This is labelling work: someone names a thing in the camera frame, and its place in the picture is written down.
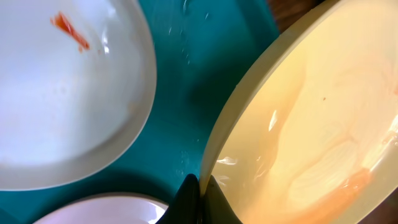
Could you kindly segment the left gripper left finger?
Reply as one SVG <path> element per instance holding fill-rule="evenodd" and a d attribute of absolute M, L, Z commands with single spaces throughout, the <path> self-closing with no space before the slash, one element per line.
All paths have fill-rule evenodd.
<path fill-rule="evenodd" d="M 198 179 L 196 175 L 188 174 L 156 224 L 197 224 L 199 199 Z"/>

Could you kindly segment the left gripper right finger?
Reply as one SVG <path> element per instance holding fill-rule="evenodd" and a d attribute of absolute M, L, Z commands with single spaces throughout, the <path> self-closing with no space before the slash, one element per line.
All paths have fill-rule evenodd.
<path fill-rule="evenodd" d="M 211 176 L 203 196 L 204 224 L 243 224 L 236 216 L 219 187 Z"/>

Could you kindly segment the white plate green rim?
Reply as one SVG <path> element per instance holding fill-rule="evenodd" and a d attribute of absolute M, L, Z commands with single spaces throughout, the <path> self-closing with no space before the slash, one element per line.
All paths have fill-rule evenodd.
<path fill-rule="evenodd" d="M 236 85 L 208 139 L 242 223 L 357 223 L 397 188 L 397 0 L 325 1 Z"/>

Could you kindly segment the white plate blue rim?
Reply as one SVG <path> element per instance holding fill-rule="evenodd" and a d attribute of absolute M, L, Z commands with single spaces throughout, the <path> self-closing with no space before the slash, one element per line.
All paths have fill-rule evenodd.
<path fill-rule="evenodd" d="M 156 82 L 138 1 L 2 1 L 1 190 L 110 165 L 142 131 Z"/>

